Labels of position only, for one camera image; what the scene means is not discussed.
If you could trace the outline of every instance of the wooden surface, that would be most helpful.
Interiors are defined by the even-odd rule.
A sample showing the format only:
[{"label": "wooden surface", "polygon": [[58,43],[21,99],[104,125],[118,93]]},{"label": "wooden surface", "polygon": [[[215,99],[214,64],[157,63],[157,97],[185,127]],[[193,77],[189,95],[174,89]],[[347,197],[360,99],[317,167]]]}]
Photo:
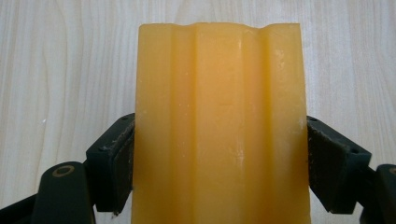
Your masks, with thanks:
[{"label": "wooden surface", "polygon": [[[0,207],[37,191],[41,174],[134,112],[142,23],[299,22],[308,114],[396,163],[396,4],[388,1],[1,1]],[[120,217],[98,223],[129,223]],[[325,212],[312,223],[358,223]]]}]

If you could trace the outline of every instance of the yellow plastic object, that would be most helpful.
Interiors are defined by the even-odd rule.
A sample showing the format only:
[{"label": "yellow plastic object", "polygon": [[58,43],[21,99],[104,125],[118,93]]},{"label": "yellow plastic object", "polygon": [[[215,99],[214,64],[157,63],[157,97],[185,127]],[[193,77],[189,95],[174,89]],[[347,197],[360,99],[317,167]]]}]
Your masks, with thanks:
[{"label": "yellow plastic object", "polygon": [[310,223],[298,24],[140,27],[133,224]]}]

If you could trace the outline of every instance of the wood grain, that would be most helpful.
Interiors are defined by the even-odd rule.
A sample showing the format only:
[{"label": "wood grain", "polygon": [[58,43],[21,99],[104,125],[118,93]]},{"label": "wood grain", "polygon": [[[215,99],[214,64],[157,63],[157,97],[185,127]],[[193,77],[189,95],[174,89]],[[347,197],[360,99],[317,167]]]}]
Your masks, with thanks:
[{"label": "wood grain", "polygon": [[[396,4],[388,1],[1,1],[0,207],[37,191],[41,174],[134,112],[142,23],[299,22],[308,114],[396,163]],[[129,223],[120,217],[98,223]],[[357,223],[311,196],[312,223]]]}]

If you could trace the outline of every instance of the translucent orange object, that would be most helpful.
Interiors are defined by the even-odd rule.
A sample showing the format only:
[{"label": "translucent orange object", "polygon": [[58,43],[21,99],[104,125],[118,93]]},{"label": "translucent orange object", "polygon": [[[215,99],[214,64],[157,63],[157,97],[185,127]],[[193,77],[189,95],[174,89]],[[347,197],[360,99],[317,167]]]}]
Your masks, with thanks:
[{"label": "translucent orange object", "polygon": [[298,24],[140,27],[132,221],[310,223]]}]

